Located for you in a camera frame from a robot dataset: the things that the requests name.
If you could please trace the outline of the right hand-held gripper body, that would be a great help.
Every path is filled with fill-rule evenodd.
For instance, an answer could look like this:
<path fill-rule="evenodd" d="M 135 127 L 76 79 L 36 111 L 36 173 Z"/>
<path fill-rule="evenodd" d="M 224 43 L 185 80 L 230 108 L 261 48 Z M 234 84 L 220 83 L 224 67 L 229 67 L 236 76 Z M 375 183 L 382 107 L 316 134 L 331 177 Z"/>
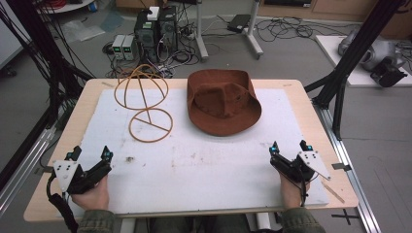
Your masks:
<path fill-rule="evenodd" d="M 294 183 L 310 182 L 315 175 L 331 179 L 321 155 L 314 150 L 299 151 L 293 157 L 283 156 L 278 150 L 270 150 L 270 164 Z"/>

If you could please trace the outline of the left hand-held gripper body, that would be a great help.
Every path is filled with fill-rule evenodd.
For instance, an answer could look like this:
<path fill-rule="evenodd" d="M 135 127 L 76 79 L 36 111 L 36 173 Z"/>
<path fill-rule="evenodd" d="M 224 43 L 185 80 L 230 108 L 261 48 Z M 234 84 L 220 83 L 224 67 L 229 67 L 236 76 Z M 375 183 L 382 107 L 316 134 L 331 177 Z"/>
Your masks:
<path fill-rule="evenodd" d="M 83 194 L 94 188 L 112 170 L 112 158 L 111 154 L 103 154 L 101 160 L 87 171 L 83 170 L 73 156 L 56 160 L 53 163 L 53 170 L 60 189 L 69 194 Z"/>

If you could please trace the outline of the tan wire hat stand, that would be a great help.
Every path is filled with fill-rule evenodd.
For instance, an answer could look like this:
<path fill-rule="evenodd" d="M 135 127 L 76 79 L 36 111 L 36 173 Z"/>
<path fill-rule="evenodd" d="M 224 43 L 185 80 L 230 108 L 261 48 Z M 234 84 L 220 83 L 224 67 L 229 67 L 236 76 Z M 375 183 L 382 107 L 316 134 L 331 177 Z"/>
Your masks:
<path fill-rule="evenodd" d="M 127 126 L 130 136 L 142 143 L 155 143 L 168 136 L 174 126 L 173 117 L 160 105 L 169 94 L 169 85 L 154 66 L 137 66 L 127 77 L 118 79 L 115 101 L 132 111 Z"/>

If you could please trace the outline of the brown brimmed hat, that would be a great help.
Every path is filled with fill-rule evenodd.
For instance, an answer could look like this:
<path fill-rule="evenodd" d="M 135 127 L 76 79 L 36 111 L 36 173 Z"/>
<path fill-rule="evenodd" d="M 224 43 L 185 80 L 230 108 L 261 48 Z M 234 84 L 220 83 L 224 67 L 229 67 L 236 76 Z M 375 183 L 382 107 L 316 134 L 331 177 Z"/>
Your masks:
<path fill-rule="evenodd" d="M 252 127 L 261 116 L 249 74 L 241 70 L 207 69 L 190 74 L 187 107 L 197 128 L 220 137 Z"/>

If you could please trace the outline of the person's left hand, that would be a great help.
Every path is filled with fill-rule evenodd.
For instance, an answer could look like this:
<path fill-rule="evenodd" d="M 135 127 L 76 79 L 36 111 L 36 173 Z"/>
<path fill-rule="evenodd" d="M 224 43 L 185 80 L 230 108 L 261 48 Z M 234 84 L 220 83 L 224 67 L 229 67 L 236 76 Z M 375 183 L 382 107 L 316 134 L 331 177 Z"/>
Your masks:
<path fill-rule="evenodd" d="M 105 176 L 94 188 L 83 194 L 74 194 L 72 200 L 85 211 L 104 210 L 109 207 L 108 177 Z"/>

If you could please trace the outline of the person's right hand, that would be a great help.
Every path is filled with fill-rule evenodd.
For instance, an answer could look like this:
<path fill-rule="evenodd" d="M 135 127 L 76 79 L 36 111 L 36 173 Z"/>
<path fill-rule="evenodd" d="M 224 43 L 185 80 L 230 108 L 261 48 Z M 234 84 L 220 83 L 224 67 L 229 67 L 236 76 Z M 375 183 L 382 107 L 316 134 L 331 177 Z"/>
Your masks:
<path fill-rule="evenodd" d="M 281 196 L 285 210 L 299 208 L 302 206 L 302 184 L 293 183 L 283 174 L 280 174 Z"/>

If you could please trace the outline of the thin wooden stick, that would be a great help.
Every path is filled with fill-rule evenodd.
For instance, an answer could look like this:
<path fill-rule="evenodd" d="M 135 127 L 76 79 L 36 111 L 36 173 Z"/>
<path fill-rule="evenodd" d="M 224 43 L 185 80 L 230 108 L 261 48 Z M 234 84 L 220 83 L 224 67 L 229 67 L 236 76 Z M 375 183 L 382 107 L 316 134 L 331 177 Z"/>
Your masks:
<path fill-rule="evenodd" d="M 323 187 L 330 193 L 332 194 L 337 200 L 339 200 L 341 203 L 345 204 L 345 200 L 336 192 L 334 191 L 329 185 L 327 185 L 324 181 L 321 181 L 321 184 Z"/>

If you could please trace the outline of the black tape cross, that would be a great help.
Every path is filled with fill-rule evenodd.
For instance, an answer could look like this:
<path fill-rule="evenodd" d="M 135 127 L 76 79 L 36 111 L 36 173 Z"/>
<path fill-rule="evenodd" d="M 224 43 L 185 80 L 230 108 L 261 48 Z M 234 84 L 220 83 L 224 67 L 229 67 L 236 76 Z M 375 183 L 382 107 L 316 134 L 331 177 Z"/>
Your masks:
<path fill-rule="evenodd" d="M 353 220 L 359 219 L 360 216 L 356 213 L 350 213 L 347 209 L 343 209 L 341 214 L 332 214 L 333 218 L 342 218 L 344 219 L 348 225 L 351 225 Z"/>

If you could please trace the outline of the white foam mat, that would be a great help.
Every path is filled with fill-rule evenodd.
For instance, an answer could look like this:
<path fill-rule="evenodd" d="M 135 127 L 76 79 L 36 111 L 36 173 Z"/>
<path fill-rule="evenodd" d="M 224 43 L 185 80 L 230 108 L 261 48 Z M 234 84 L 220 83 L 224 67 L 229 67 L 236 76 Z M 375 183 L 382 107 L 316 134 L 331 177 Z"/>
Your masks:
<path fill-rule="evenodd" d="M 133 112 L 121 107 L 113 90 L 98 96 L 81 142 L 81 165 L 88 169 L 105 146 L 113 152 L 109 208 L 117 215 L 171 215 L 255 212 L 281 207 L 280 179 L 270 164 L 274 142 L 283 156 L 300 151 L 303 138 L 292 103 L 282 89 L 258 89 L 259 121 L 227 137 L 214 137 L 188 117 L 187 93 L 170 90 L 161 104 L 174 121 L 171 133 L 141 143 L 128 133 Z"/>

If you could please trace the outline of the white floor platform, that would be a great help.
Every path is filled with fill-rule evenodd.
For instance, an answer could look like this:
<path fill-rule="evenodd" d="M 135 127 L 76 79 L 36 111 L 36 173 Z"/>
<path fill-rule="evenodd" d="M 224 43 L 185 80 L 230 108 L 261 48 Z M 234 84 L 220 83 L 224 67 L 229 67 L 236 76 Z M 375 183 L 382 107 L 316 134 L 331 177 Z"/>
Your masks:
<path fill-rule="evenodd" d="M 345 36 L 323 36 L 317 35 L 316 41 L 321 47 L 330 63 L 335 67 L 341 59 L 338 54 L 338 46 L 345 39 Z M 406 77 L 395 84 L 395 87 L 412 87 L 412 75 L 403 67 L 400 71 L 406 74 Z M 379 84 L 372 80 L 370 73 L 357 65 L 348 78 L 347 86 L 350 87 L 379 87 Z"/>

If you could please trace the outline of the grey bench power supply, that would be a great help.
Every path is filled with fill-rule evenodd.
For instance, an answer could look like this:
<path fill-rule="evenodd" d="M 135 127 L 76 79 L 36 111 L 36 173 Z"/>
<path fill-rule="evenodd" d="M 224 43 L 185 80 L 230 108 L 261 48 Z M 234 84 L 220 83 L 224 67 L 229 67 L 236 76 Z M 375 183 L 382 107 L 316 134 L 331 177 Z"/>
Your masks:
<path fill-rule="evenodd" d="M 112 43 L 112 49 L 113 49 L 116 60 L 124 59 L 124 55 L 122 52 L 122 43 L 124 39 L 125 39 L 124 35 L 117 35 L 114 42 Z"/>
<path fill-rule="evenodd" d="M 137 52 L 136 43 L 132 35 L 126 35 L 122 43 L 125 60 L 134 60 Z"/>

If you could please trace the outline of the black machine part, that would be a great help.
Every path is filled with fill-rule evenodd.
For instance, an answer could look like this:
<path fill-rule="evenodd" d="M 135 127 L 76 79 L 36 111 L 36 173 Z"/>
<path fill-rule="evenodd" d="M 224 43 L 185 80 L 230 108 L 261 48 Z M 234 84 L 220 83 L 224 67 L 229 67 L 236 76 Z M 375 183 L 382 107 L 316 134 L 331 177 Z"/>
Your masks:
<path fill-rule="evenodd" d="M 384 59 L 372 69 L 370 78 L 381 87 L 391 87 L 406 77 L 391 61 Z"/>

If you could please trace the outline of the grey rounded machine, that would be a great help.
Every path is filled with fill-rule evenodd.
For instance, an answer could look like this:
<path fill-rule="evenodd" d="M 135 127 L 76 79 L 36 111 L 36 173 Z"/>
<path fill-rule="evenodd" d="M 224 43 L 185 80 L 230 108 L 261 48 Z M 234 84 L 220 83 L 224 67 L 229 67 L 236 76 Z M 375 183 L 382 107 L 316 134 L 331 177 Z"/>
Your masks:
<path fill-rule="evenodd" d="M 358 34 L 358 30 L 352 30 L 338 46 L 338 54 L 343 55 Z M 384 59 L 396 68 L 400 68 L 405 60 L 402 58 L 401 49 L 398 49 L 393 42 L 378 37 L 363 55 L 360 66 L 366 71 L 372 71 Z"/>

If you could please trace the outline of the clear plastic sheet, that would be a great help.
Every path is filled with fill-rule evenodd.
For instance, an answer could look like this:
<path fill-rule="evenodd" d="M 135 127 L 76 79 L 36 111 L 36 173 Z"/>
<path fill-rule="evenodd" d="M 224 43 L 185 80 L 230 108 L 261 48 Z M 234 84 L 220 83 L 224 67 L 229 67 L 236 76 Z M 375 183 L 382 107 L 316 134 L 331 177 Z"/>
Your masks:
<path fill-rule="evenodd" d="M 86 41 L 105 33 L 99 26 L 86 27 L 80 20 L 66 22 L 62 25 L 61 29 L 68 43 Z"/>

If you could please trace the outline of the black computer tower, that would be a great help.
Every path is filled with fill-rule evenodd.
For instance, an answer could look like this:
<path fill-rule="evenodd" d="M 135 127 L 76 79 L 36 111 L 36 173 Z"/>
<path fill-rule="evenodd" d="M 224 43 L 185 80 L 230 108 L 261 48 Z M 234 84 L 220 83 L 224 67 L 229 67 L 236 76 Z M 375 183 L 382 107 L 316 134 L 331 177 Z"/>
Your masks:
<path fill-rule="evenodd" d="M 156 53 L 159 40 L 158 23 L 155 20 L 148 20 L 148 11 L 141 11 L 137 15 L 134 34 L 140 56 L 151 62 L 158 62 Z"/>
<path fill-rule="evenodd" d="M 160 36 L 164 50 L 177 49 L 177 10 L 175 6 L 165 7 L 160 10 L 159 18 Z"/>

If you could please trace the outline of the flat black box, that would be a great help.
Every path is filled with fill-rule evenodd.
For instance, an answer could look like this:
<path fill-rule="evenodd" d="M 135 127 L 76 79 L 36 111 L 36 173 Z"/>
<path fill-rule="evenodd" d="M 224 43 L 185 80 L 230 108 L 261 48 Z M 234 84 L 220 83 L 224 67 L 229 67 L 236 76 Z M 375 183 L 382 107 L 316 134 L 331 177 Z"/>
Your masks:
<path fill-rule="evenodd" d="M 236 15 L 228 24 L 227 29 L 235 33 L 241 33 L 250 21 L 250 15 Z"/>

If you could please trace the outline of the round white table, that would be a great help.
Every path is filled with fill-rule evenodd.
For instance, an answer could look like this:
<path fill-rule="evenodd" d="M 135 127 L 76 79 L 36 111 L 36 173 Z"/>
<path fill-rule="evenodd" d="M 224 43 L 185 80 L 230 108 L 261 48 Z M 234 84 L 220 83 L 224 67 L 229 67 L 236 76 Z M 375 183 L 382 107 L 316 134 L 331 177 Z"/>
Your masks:
<path fill-rule="evenodd" d="M 41 0 L 37 6 L 39 14 L 67 13 L 86 7 L 94 0 Z"/>

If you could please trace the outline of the aluminium rail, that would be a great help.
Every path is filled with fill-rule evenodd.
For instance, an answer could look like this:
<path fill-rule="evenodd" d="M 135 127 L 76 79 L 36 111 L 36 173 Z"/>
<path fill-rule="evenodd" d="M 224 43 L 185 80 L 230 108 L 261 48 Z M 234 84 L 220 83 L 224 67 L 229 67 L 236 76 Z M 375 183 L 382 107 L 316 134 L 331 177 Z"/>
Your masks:
<path fill-rule="evenodd" d="M 357 176 L 355 167 L 352 164 L 349 153 L 347 152 L 342 140 L 338 137 L 332 130 L 333 117 L 329 110 L 321 109 L 320 107 L 314 105 L 314 110 L 316 111 L 320 122 L 322 123 L 324 130 L 332 144 L 334 151 L 340 161 L 344 166 L 344 171 L 349 179 L 349 182 L 356 193 L 359 203 L 356 206 L 358 215 L 360 216 L 360 221 L 366 233 L 382 233 L 378 221 L 373 214 L 373 211 L 368 203 L 367 197 L 362 189 L 361 182 Z"/>
<path fill-rule="evenodd" d="M 6 213 L 28 176 L 38 164 L 41 155 L 51 144 L 55 131 L 55 128 L 45 129 L 32 144 L 28 145 L 28 151 L 23 154 L 22 161 L 0 191 L 0 218 Z"/>

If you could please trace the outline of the black metal frame strut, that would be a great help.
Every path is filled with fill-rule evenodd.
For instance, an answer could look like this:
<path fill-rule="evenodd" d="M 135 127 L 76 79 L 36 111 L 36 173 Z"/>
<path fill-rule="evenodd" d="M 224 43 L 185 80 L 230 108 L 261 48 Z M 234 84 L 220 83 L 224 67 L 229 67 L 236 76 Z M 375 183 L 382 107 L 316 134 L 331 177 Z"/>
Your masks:
<path fill-rule="evenodd" d="M 361 58 L 377 39 L 404 0 L 378 0 L 374 8 L 362 24 L 359 33 L 341 57 L 338 64 L 325 77 L 304 87 L 310 92 L 319 87 L 321 92 L 312 99 L 312 102 L 322 110 L 327 110 L 329 103 L 335 99 L 332 119 L 332 132 L 341 141 L 341 118 L 345 96 L 346 82 L 361 61 Z"/>

